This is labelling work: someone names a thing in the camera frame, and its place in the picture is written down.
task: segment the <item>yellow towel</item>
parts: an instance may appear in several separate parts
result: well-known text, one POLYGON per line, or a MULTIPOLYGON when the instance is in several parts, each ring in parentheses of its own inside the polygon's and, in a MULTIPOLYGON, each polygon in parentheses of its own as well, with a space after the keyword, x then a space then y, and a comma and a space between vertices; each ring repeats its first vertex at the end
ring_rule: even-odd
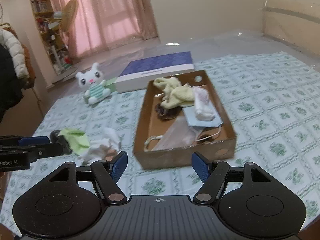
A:
POLYGON ((179 79, 176 77, 156 78, 153 82, 153 85, 163 91, 164 97, 162 100, 167 100, 173 89, 182 86, 179 79))
POLYGON ((161 106, 166 109, 175 108, 177 106, 186 107, 193 106, 195 97, 193 90, 189 84, 182 87, 176 87, 172 90, 167 100, 162 101, 161 106))

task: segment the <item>white puffer jacket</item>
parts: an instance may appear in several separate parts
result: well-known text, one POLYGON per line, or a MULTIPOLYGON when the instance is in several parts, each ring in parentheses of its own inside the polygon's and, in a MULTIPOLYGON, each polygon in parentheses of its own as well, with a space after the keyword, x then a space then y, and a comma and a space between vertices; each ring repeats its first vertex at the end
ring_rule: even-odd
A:
POLYGON ((1 29, 0 43, 9 51, 12 57, 17 78, 28 78, 29 72, 24 58, 24 49, 20 41, 11 32, 1 29))

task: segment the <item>blue face mask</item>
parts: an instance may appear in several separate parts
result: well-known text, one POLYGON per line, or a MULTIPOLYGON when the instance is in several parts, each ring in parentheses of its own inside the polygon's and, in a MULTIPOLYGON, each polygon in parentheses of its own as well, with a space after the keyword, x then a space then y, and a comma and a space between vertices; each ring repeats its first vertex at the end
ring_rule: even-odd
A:
POLYGON ((223 124, 223 121, 217 112, 216 108, 209 102, 208 104, 209 109, 214 113, 214 119, 212 121, 200 121, 196 118, 196 108, 195 106, 184 107, 183 113, 187 119, 189 126, 198 126, 198 127, 219 127, 223 124))

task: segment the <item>pink curtain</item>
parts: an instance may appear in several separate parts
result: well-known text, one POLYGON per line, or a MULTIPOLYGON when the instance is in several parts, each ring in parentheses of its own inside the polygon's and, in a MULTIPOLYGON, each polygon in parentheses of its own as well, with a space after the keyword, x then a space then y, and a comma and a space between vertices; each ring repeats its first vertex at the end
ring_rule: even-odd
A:
MULTIPOLYGON (((69 0, 51 0, 61 11, 69 0)), ((69 29, 69 52, 85 57, 130 42, 157 36, 149 0, 78 0, 69 29)))

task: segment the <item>white and purple box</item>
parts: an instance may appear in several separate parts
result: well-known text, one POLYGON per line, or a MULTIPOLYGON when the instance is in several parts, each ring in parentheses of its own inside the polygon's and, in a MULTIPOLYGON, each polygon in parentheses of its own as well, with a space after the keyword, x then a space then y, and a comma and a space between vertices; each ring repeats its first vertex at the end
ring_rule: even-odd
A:
POLYGON ((130 62, 116 79, 118 93, 144 89, 150 80, 195 70, 190 51, 130 62))

